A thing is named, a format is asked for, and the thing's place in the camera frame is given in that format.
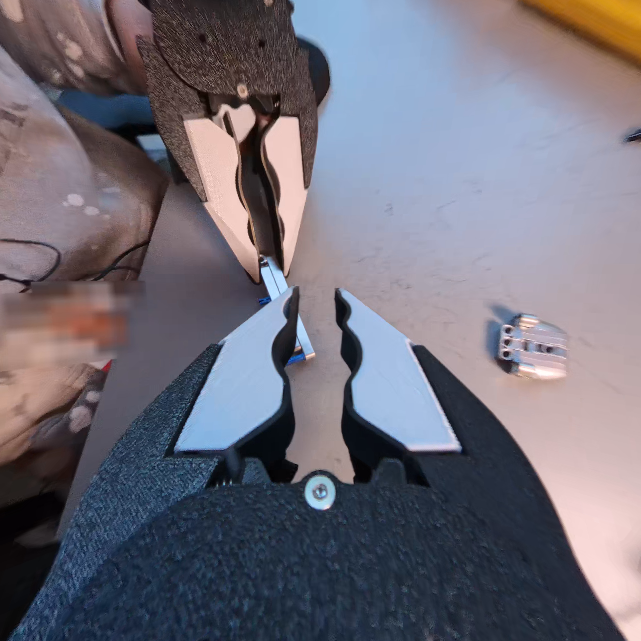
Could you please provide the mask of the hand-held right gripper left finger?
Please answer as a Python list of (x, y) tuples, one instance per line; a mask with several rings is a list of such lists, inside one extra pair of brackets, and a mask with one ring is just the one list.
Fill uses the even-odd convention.
[(174, 445), (178, 456), (221, 457), (229, 481), (254, 458), (284, 460), (295, 431), (285, 367), (297, 337), (299, 288), (292, 286), (219, 345)]

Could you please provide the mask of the silver engine block piece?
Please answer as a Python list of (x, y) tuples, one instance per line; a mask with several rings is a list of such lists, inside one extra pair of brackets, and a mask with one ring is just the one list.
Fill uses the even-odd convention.
[(496, 360), (514, 376), (537, 381), (567, 377), (568, 334), (539, 317), (520, 313), (501, 325)]

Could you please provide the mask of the yellow storage bin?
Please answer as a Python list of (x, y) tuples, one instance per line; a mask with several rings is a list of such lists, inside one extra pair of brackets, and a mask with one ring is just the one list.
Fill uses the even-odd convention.
[(639, 1), (523, 1), (589, 40), (640, 63)]

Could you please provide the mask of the long grey beam with pins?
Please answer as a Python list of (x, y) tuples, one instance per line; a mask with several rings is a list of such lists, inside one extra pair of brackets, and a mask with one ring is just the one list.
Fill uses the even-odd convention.
[[(261, 307), (278, 298), (288, 288), (283, 271), (276, 260), (271, 256), (260, 257), (261, 281), (264, 284), (267, 295), (259, 299)], [(311, 345), (309, 335), (302, 323), (300, 316), (297, 317), (296, 342), (293, 355), (288, 364), (309, 361), (315, 357), (315, 351)]]

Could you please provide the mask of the person's camouflage hoodie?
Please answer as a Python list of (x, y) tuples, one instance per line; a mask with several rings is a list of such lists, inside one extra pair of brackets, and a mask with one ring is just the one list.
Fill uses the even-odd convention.
[(137, 39), (148, 1), (2, 1), (1, 47), (36, 83), (95, 95), (146, 94)]

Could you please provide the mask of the pale patterned cloth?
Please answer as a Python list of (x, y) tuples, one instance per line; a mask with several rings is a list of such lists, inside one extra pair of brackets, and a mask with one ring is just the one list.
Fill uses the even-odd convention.
[(1, 466), (73, 475), (167, 175), (58, 106), (1, 48)]

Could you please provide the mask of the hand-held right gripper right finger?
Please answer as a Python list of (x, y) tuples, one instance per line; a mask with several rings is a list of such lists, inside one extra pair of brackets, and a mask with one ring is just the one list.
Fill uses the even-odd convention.
[(335, 290), (335, 313), (350, 371), (341, 430), (355, 482), (372, 480), (386, 459), (403, 466), (408, 482), (426, 482), (417, 457), (460, 454), (461, 444), (417, 345), (345, 288)]

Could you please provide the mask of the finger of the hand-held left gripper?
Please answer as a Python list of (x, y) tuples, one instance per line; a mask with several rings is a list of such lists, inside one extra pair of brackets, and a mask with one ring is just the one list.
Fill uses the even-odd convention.
[(260, 283), (259, 252), (238, 188), (241, 158), (235, 135), (208, 118), (187, 119), (183, 124), (203, 184), (204, 207), (242, 268)]
[(275, 196), (282, 271), (288, 276), (308, 193), (297, 117), (280, 116), (268, 126), (261, 141), (261, 159)]

